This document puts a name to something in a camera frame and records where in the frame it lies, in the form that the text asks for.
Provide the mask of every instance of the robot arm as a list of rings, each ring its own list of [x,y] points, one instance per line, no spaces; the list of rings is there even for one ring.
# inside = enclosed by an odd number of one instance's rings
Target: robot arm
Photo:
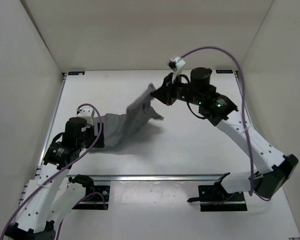
[[[271,198],[294,171],[298,159],[294,155],[286,156],[267,142],[252,126],[244,129],[242,114],[237,106],[225,95],[217,92],[210,84],[212,70],[198,67],[191,71],[190,80],[181,75],[179,61],[170,61],[170,73],[163,84],[151,96],[170,106],[181,100],[199,106],[199,114],[219,130],[227,134],[247,155],[249,155],[245,130],[249,132],[254,164],[253,190],[264,198]],[[188,83],[182,83],[185,77]],[[215,182],[222,195],[229,196],[235,192],[248,192],[251,189],[250,172],[224,174]]]
[[[37,182],[42,189],[25,205],[15,223],[8,227],[5,232],[6,236],[14,240],[54,239],[55,229],[66,214],[80,199],[94,192],[93,179],[77,175],[74,179],[69,179],[70,184],[67,190],[54,202],[57,191],[71,167],[43,186],[47,179],[77,159],[81,150],[94,142],[96,137],[93,117],[94,110],[84,107],[77,112],[76,117],[67,121],[65,131],[57,135],[58,137],[62,136],[62,141],[57,142],[58,139],[53,139],[43,158]]]

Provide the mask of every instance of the gray fabric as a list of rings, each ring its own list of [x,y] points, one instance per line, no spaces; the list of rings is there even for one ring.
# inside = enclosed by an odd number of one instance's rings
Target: gray fabric
[[[150,93],[155,91],[155,86],[149,84],[145,90],[132,104],[126,109],[126,114],[117,115],[107,113],[102,116],[104,147],[114,147],[125,138],[135,134],[150,119],[163,120],[164,118],[156,113],[151,106]],[[96,126],[99,119],[95,117],[93,124]]]

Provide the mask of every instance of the white connector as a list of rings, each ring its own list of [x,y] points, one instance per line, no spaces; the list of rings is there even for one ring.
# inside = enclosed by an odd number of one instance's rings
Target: white connector
[[[168,62],[168,66],[173,70],[172,82],[182,73],[186,62],[179,56],[171,58]]]
[[[77,109],[77,112],[79,112],[76,116],[78,118],[82,118],[86,120],[87,124],[90,124],[93,126],[94,122],[94,116],[95,116],[95,110],[92,107],[83,107],[81,109]]]

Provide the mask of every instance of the black label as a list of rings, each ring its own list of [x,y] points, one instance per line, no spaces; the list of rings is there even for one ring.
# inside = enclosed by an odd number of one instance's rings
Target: black label
[[[215,70],[215,72],[217,74],[233,74],[234,73],[234,71],[232,71],[232,70]]]
[[[85,75],[84,71],[69,71],[68,76]]]

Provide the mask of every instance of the white wall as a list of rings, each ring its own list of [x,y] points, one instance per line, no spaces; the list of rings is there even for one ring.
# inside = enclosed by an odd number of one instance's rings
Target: white wall
[[[300,230],[300,0],[275,0],[244,61],[256,126],[299,159],[285,191]]]
[[[168,69],[204,45],[243,60],[272,0],[21,0],[62,71]],[[187,67],[231,68],[221,53]]]
[[[33,178],[62,75],[19,0],[0,0],[0,233]]]

